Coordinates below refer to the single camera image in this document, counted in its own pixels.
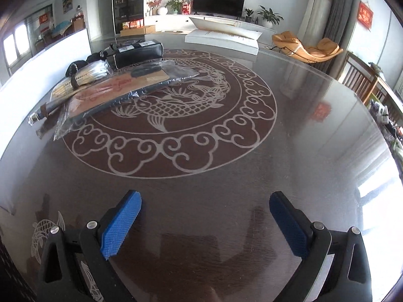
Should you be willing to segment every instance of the wooden railing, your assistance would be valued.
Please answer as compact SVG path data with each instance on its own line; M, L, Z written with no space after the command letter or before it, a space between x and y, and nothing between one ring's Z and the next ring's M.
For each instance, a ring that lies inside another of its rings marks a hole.
M388 84L364 61L347 53L337 80L354 91L366 105L371 98L388 106L389 118L403 125L403 104Z

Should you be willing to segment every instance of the blue gripper pad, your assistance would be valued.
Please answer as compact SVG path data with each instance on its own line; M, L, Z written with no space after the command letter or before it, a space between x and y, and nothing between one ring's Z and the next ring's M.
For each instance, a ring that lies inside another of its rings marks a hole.
M133 191L109 223L101 237L101 253L106 260L116 255L130 227L140 212L142 197Z
M309 254L310 236L313 235L309 219L301 210L294 208L282 192L271 194L269 209L293 254L305 259Z

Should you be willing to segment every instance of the silver screw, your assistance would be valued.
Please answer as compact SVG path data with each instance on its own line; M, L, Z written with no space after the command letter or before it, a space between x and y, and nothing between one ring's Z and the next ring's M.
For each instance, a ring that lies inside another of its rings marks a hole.
M352 231L355 235L358 235L358 234L361 233L357 227L351 227L351 231Z
M53 227L50 229L50 232L51 232L52 234L56 234L58 231L59 231L59 227L58 227L58 226L53 226Z
M315 227L317 230L322 230L322 229L325 228L325 226L324 226L320 221L315 221L315 222L314 222L314 227Z
M95 220L91 220L91 221L89 221L88 222L88 224L87 224L87 228L89 229L89 230L93 230L95 227L97 227L98 226L98 223L95 221Z

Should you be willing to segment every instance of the circular table pattern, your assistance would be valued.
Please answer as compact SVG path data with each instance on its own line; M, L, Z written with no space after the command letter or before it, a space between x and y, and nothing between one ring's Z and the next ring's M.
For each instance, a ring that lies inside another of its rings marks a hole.
M228 164L273 128L272 91L253 71L208 52L167 49L199 75L85 120L63 139L84 163L135 178L168 178Z

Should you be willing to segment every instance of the black box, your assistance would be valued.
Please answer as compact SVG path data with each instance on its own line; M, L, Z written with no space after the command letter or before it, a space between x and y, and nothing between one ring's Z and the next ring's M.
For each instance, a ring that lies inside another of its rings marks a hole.
M120 69L134 63L162 58L163 54L164 48L161 42L156 40L138 41L114 50L115 66L116 69Z

